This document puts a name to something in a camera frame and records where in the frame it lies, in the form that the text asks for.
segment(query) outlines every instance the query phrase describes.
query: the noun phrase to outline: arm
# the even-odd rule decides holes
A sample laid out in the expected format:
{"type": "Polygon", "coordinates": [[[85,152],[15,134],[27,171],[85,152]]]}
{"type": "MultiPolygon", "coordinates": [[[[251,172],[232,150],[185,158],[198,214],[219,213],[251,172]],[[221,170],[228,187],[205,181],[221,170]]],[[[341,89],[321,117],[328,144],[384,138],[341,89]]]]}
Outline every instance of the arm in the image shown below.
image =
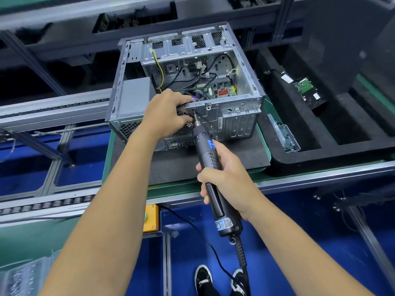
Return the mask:
{"type": "Polygon", "coordinates": [[[205,168],[197,177],[205,204],[210,182],[254,226],[297,295],[372,295],[258,190],[237,156],[214,144],[224,171],[205,168]]]}
{"type": "Polygon", "coordinates": [[[64,245],[40,296],[125,295],[140,251],[155,145],[192,122],[176,111],[177,105],[191,101],[170,89],[151,100],[141,125],[64,245]]]}

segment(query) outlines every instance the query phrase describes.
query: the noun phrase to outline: black sneaker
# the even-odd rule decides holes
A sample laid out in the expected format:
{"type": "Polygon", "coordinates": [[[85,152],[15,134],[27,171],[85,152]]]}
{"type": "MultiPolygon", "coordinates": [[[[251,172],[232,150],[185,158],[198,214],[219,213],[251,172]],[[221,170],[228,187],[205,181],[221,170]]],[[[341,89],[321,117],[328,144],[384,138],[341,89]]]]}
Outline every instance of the black sneaker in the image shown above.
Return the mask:
{"type": "MultiPolygon", "coordinates": [[[[236,279],[237,281],[239,281],[242,285],[242,287],[245,287],[245,281],[244,281],[244,275],[243,275],[243,270],[242,269],[237,269],[234,273],[233,273],[233,277],[234,279],[236,279]]],[[[240,295],[245,295],[244,294],[244,290],[242,289],[242,287],[240,287],[237,283],[235,283],[233,281],[233,279],[230,281],[230,285],[232,287],[232,290],[234,292],[239,292],[240,295]]]]}
{"type": "Polygon", "coordinates": [[[198,295],[203,295],[207,285],[213,285],[213,277],[206,265],[200,265],[195,272],[195,288],[198,295]]]}

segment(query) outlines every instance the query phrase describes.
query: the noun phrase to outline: orange box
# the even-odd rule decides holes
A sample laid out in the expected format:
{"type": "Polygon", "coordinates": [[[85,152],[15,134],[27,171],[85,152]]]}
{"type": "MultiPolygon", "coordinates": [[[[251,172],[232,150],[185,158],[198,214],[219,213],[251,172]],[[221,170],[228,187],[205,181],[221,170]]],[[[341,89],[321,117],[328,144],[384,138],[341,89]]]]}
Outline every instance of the orange box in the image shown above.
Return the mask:
{"type": "Polygon", "coordinates": [[[159,231],[159,207],[155,204],[145,206],[143,233],[159,231]]]}

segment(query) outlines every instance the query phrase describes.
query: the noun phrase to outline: yellow wire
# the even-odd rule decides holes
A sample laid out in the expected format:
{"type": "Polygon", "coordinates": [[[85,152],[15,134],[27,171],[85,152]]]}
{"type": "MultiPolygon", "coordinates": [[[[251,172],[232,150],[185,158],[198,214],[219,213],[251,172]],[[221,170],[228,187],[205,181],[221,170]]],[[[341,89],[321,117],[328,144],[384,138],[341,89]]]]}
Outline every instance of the yellow wire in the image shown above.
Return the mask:
{"type": "Polygon", "coordinates": [[[158,62],[158,59],[157,59],[157,57],[156,57],[156,52],[155,52],[154,50],[152,51],[152,54],[154,55],[155,62],[156,62],[156,64],[158,65],[158,67],[159,67],[159,69],[160,69],[160,72],[161,72],[161,74],[162,74],[162,82],[161,82],[161,84],[160,84],[160,85],[158,86],[158,88],[157,88],[157,89],[159,89],[160,92],[162,93],[162,90],[161,90],[160,88],[162,87],[163,82],[165,81],[165,76],[163,75],[163,70],[162,70],[162,68],[160,67],[160,64],[159,64],[159,62],[158,62]]]}

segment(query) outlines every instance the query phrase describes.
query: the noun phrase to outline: blue label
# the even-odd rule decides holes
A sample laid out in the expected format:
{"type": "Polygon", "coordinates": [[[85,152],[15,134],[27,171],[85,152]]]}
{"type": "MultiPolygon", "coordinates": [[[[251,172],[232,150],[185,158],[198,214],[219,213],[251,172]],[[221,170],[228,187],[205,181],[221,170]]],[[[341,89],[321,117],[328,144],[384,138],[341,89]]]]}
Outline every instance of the blue label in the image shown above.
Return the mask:
{"type": "Polygon", "coordinates": [[[233,223],[232,223],[232,220],[230,220],[229,218],[226,217],[226,218],[217,220],[215,222],[215,225],[217,227],[217,230],[220,231],[220,230],[225,230],[225,229],[232,227],[233,223]]]}
{"type": "Polygon", "coordinates": [[[207,140],[207,142],[209,143],[210,148],[215,148],[212,140],[207,140]]]}

